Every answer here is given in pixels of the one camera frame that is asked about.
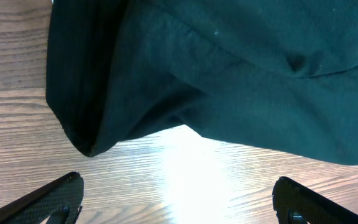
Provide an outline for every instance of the wood grain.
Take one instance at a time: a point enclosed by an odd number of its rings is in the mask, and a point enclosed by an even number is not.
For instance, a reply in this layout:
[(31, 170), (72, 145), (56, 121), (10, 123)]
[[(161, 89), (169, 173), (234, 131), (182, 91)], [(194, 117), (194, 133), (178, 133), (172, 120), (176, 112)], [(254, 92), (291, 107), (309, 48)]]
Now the wood grain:
[(49, 0), (0, 0), (0, 207), (75, 170), (85, 179), (78, 223), (277, 223), (271, 193), (282, 175), (358, 213), (358, 166), (185, 126), (82, 156), (45, 102), (50, 9)]

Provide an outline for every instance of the fabric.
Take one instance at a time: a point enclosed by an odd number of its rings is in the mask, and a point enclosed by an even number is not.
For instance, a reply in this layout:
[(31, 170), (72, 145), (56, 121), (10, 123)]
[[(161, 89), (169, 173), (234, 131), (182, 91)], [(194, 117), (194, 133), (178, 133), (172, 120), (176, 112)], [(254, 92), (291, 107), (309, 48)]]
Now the fabric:
[(55, 0), (47, 102), (86, 156), (186, 124), (358, 164), (358, 0)]

